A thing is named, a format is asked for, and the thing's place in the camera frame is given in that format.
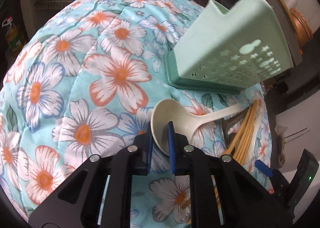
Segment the bamboo chopstick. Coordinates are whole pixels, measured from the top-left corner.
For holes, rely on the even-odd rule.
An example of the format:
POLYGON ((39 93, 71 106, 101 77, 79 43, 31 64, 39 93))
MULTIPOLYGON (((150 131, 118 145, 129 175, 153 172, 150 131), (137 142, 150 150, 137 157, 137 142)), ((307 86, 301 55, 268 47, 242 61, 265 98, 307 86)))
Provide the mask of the bamboo chopstick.
POLYGON ((257 111, 258 101, 255 100, 253 105, 249 108, 248 113, 245 116, 244 122, 241 124, 239 132, 241 136, 236 140, 238 146, 233 154, 233 158, 240 164, 243 164, 245 154, 247 153, 247 148, 249 142, 252 138, 253 133, 253 122, 255 120, 255 115, 257 111))
POLYGON ((240 128, 238 129, 238 132, 235 134, 229 146, 223 151, 223 154, 230 155, 232 153, 236 143, 239 141, 239 139, 242 138, 243 132, 247 129, 247 125, 252 121, 251 118, 255 115, 257 105, 258 105, 258 101, 254 100, 253 104, 248 107, 244 120, 242 121, 240 128))
POLYGON ((253 134, 253 122, 255 120, 255 115, 251 118, 251 122, 247 125, 247 129, 244 131, 244 136, 242 137, 242 142, 241 142, 241 147, 240 147, 240 152, 236 158, 236 161, 242 165, 245 161, 245 156, 247 155, 249 143, 251 142, 252 139, 252 134, 253 134))

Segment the cream plastic ladle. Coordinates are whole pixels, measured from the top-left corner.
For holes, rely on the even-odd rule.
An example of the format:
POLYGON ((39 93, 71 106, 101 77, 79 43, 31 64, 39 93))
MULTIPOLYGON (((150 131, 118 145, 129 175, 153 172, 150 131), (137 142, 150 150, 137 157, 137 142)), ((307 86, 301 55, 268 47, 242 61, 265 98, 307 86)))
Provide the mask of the cream plastic ladle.
POLYGON ((169 143, 167 138, 167 125, 173 122, 174 130, 178 134, 187 137, 187 141, 191 138, 195 131, 202 125, 214 121, 222 121, 225 123, 225 117, 231 116, 228 120, 229 125, 237 123, 247 110, 243 110, 241 104, 235 104, 230 107, 215 111, 201 116, 190 113, 178 101, 174 99, 163 99, 157 103, 151 115, 151 132, 153 139, 158 148, 169 156, 169 143))

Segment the white rice paddle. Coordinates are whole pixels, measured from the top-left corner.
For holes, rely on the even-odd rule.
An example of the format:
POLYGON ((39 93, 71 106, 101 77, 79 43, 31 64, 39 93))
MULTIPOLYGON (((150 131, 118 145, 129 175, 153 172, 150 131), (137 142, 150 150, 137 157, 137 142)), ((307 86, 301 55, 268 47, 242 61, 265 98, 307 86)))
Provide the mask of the white rice paddle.
POLYGON ((254 123, 253 123, 253 134, 252 134, 252 139, 251 139, 251 143, 249 144, 248 147, 248 151, 247 151, 247 155, 245 157, 245 161, 244 164, 248 164, 250 162, 250 160, 253 157, 254 154, 254 147, 255 147, 255 142, 257 140, 257 134, 260 128, 260 124, 263 118, 263 112, 259 111, 254 123))

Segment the stainless steel spoon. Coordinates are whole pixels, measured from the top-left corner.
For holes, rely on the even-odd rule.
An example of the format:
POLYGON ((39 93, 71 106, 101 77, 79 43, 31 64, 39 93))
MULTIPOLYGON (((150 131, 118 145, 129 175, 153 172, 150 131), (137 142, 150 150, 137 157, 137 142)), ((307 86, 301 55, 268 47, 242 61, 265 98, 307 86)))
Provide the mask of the stainless steel spoon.
POLYGON ((229 119, 221 119, 221 126, 222 126, 222 134, 223 134, 223 139, 225 142, 225 146, 229 146, 229 136, 228 136, 228 131, 230 128, 232 128, 238 121, 240 121, 241 116, 240 114, 234 115, 230 117, 229 119))

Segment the floral turquoise quilt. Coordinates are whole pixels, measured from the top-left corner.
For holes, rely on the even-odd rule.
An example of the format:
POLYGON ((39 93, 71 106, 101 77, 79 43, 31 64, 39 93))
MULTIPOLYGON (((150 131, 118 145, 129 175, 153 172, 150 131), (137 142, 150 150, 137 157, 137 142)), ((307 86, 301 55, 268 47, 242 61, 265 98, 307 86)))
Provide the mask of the floral turquoise quilt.
POLYGON ((261 86, 232 95, 167 84, 164 56, 202 10, 193 0, 76 0, 34 34, 1 89, 1 187, 24 223, 91 155, 132 144, 167 98, 197 116, 257 101, 245 169, 272 190, 254 166, 269 164, 272 148, 261 86))

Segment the green plastic utensil holder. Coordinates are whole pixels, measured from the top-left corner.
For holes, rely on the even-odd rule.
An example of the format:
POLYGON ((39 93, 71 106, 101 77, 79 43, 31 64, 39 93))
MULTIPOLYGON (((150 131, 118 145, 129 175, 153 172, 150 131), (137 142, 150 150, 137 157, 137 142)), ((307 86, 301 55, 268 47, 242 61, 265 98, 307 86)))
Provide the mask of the green plastic utensil holder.
POLYGON ((214 0, 164 57, 175 88, 240 93, 293 67, 281 26, 266 0, 214 0))

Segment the copper pot with baskets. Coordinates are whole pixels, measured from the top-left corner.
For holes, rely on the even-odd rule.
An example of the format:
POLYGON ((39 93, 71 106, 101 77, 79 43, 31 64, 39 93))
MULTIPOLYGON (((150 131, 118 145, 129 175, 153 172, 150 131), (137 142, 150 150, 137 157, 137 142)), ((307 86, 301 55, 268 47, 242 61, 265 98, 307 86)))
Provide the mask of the copper pot with baskets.
POLYGON ((313 32, 303 15, 295 8, 290 9, 293 23, 296 27, 296 37, 299 47, 302 48, 306 43, 313 39, 313 32))

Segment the cooking oil bottle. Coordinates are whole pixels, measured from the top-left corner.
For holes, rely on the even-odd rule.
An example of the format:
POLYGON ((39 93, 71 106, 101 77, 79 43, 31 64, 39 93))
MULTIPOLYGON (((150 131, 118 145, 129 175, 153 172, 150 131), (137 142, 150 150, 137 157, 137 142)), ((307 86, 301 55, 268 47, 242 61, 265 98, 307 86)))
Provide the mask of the cooking oil bottle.
POLYGON ((2 27, 5 31, 5 39, 13 56, 18 56, 26 41, 20 28, 13 22, 13 17, 9 16, 3 20, 2 27))

